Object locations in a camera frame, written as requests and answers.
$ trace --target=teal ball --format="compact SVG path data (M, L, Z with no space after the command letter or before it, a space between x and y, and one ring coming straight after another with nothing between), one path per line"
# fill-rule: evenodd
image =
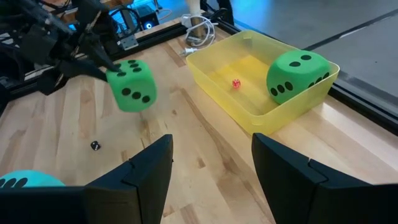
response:
M65 186L65 184L55 177L34 170L18 170L0 177L0 189L62 186Z

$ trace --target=small red die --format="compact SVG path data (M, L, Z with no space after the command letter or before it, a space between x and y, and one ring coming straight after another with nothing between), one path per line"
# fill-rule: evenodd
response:
M241 81L239 81L238 79L234 79L234 80L232 81L232 86L233 86L234 88L239 88L239 87L241 86Z

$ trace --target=small black die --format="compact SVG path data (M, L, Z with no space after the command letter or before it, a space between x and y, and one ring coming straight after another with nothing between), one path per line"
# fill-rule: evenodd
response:
M93 142L90 144L90 146L91 146L92 149L94 149L94 151L97 151L98 149L101 149L101 146L100 146L100 144L98 143L98 141L93 141Z

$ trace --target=translucent yellow container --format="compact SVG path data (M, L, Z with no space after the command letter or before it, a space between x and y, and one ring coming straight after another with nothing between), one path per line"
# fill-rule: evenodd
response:
M270 134L320 104L337 78L339 66L330 62L331 75L278 105L267 91L272 62L295 47L247 30L188 56L195 81L248 133ZM232 81L241 86L234 89Z

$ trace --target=wood grain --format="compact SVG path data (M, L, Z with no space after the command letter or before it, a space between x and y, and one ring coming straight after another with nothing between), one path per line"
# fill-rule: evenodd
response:
M228 36L217 34L217 41ZM183 48L179 37L125 58L145 60L159 86L159 100L141 113L118 110L108 84L88 77L11 102L0 118L0 175L36 169L84 185L171 133L163 224L275 223L251 137L195 84L178 56ZM271 137L372 184L398 182L398 138L329 96ZM92 150L92 141L102 148Z

